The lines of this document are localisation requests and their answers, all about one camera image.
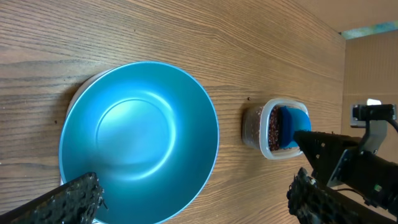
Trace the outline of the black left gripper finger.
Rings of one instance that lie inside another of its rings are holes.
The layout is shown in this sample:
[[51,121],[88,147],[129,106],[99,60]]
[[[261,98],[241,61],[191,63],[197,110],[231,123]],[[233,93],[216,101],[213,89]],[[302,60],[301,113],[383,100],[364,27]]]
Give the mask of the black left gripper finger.
[[1,215],[1,223],[92,223],[104,205],[104,189],[88,172]]

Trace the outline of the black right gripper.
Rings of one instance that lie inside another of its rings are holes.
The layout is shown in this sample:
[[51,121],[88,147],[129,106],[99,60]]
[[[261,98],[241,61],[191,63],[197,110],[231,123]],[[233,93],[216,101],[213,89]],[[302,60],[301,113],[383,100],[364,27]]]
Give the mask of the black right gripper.
[[359,151],[358,138],[340,134],[296,131],[294,141],[313,167],[302,167],[287,192],[289,213],[301,224],[396,224],[329,187],[345,184],[366,205],[397,216],[397,164],[369,151]]

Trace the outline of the blue plastic measuring scoop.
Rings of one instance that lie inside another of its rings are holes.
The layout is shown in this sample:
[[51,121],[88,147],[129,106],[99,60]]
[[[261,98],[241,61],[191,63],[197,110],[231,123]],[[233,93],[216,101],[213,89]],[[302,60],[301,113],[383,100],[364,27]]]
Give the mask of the blue plastic measuring scoop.
[[297,147],[294,141],[296,131],[311,131],[312,125],[308,115],[297,108],[283,106],[280,108],[282,115],[280,128],[280,148],[287,149]]

